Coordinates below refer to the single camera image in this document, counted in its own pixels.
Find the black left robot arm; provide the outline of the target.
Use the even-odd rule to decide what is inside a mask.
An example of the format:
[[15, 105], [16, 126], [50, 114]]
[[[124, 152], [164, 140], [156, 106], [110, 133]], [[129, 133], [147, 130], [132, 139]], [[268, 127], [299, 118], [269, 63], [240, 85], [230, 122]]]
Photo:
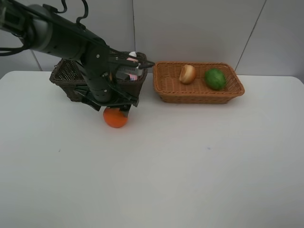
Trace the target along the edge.
[[106, 107], [128, 116], [137, 106], [146, 76], [146, 56], [133, 57], [110, 48], [83, 24], [71, 22], [50, 5], [25, 6], [15, 0], [0, 3], [0, 28], [18, 37], [21, 47], [1, 48], [2, 56], [34, 50], [60, 58], [50, 81], [74, 102], [95, 110]]

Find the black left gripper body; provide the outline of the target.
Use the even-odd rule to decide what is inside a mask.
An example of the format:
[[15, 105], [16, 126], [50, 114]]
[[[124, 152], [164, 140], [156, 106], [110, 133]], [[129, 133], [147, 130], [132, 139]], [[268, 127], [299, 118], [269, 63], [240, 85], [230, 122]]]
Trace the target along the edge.
[[110, 73], [84, 76], [86, 85], [76, 86], [81, 102], [99, 111], [101, 107], [120, 108], [122, 105], [138, 105], [138, 97], [123, 91]]

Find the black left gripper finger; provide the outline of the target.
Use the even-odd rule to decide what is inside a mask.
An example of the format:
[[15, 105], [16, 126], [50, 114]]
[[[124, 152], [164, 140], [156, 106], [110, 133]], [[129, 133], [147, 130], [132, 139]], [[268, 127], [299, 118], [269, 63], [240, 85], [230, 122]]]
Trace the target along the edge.
[[124, 117], [128, 117], [131, 106], [131, 104], [125, 104], [120, 107], [120, 112], [123, 114]]

